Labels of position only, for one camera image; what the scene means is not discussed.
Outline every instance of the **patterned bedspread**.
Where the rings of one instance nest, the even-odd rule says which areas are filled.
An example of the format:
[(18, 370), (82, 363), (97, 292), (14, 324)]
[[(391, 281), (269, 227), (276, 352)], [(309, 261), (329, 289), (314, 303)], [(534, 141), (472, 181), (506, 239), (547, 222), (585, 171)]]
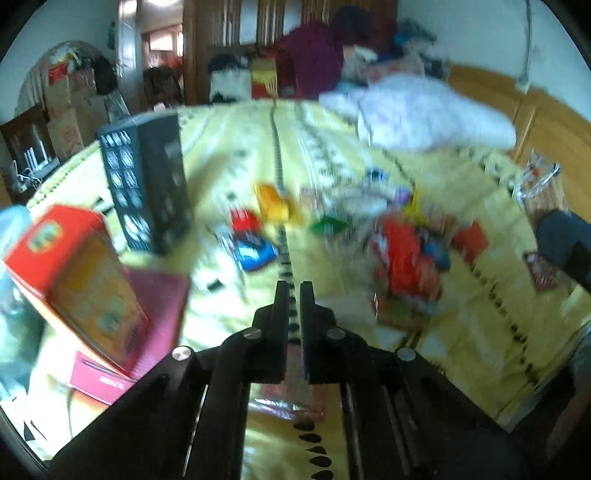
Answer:
[[(292, 322), (298, 322), (302, 281), (313, 282), (320, 300), (353, 291), (355, 279), (343, 275), (325, 243), (307, 228), (289, 225), (266, 231), (280, 247), (280, 261), (247, 275), (241, 288), (235, 267), (207, 228), (227, 222), (231, 205), (255, 207), (256, 182), (280, 184), (295, 194), (298, 185), (351, 183), (368, 168), (385, 170), (392, 184), (417, 186), (450, 213), (478, 219), (491, 243), (472, 267), (459, 256), (452, 258), (452, 269), (444, 276), (446, 308), (428, 329), (408, 335), (360, 322), (356, 330), (368, 343), (416, 348), (499, 424), (510, 427), (568, 360), (585, 331), (591, 298), (580, 287), (537, 293), (531, 285), (521, 258), (535, 249), (535, 239), (511, 198), (520, 170), (504, 155), (483, 148), (386, 153), (363, 145), (354, 127), (315, 103), (245, 102), (178, 112), (194, 228), (165, 258), (127, 250), (121, 260), (191, 276), (180, 344), (209, 348), (246, 328), (257, 308), (272, 303), (279, 279), (291, 284)], [(44, 184), (29, 208), (39, 216), (55, 202), (90, 207), (99, 197), (111, 202), (94, 143)], [(119, 238), (116, 214), (107, 221), (112, 236)], [(215, 279), (228, 288), (211, 295), (204, 286)], [(48, 331), (31, 380), (31, 414), (46, 437), (37, 440), (36, 448), (47, 458), (105, 408), (81, 394), (69, 394), (74, 352), (75, 346)], [(335, 478), (346, 478), (341, 420), (336, 386), (329, 389), (327, 418), (311, 432), (249, 413), (243, 477), (310, 478), (330, 470)], [(310, 452), (313, 446), (326, 454)], [(332, 478), (323, 475), (314, 478)]]

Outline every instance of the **ceiling light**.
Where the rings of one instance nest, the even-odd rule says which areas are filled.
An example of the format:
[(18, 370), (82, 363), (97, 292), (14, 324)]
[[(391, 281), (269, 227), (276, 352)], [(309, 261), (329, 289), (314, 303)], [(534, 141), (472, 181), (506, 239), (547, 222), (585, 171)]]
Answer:
[(134, 15), (138, 9), (137, 0), (126, 0), (121, 4), (121, 8), (124, 15)]
[(180, 0), (147, 0), (147, 2), (157, 7), (170, 7), (170, 5), (179, 3)]

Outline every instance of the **window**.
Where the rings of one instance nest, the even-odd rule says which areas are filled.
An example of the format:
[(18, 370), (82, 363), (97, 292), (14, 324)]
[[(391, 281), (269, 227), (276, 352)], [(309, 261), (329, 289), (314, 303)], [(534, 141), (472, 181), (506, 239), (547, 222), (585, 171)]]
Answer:
[(150, 50), (174, 51), (173, 33), (156, 32), (150, 34)]
[(183, 32), (178, 32), (177, 35), (177, 56), (183, 56)]

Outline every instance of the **metal screw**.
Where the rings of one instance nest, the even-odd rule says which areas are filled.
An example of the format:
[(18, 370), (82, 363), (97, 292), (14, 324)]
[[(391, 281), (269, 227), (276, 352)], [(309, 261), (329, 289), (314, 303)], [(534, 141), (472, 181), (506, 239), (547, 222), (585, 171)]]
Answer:
[(338, 328), (338, 327), (334, 327), (334, 328), (329, 328), (326, 331), (326, 337), (329, 340), (335, 340), (335, 341), (339, 341), (342, 340), (343, 338), (345, 338), (345, 331), (342, 328)]
[(244, 330), (244, 338), (247, 340), (258, 340), (262, 337), (262, 330), (256, 327), (250, 327)]
[(396, 351), (396, 355), (398, 355), (398, 358), (403, 362), (412, 362), (417, 357), (417, 353), (412, 348), (406, 346), (399, 348)]
[(182, 362), (191, 356), (191, 349), (188, 346), (178, 346), (173, 350), (173, 358)]

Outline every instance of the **black box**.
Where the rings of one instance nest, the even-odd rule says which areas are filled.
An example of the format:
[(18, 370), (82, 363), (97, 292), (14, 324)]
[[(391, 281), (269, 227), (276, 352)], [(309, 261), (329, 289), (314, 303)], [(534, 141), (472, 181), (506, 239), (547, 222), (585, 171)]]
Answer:
[(192, 220), (177, 114), (141, 113), (105, 126), (99, 138), (129, 247), (166, 253)]

